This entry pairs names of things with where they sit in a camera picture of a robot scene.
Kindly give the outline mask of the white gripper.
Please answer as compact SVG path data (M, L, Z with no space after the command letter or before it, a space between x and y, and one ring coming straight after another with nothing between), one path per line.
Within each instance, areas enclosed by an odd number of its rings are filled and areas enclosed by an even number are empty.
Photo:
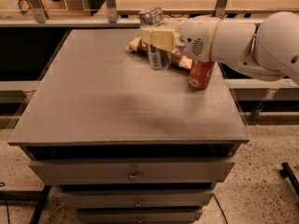
M176 46L189 59L208 62L212 39L216 34L220 19L198 16L191 19L165 18L164 27L169 29L142 28L141 39L144 43L165 51L173 51ZM176 44L176 32L179 42Z

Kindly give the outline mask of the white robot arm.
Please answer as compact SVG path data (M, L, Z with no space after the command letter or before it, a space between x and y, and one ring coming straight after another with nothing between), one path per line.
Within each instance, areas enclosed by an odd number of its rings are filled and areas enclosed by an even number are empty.
M278 12L259 25L197 16L141 28L142 40L158 49L181 50L198 62L223 63L262 81L289 77L299 83L299 16Z

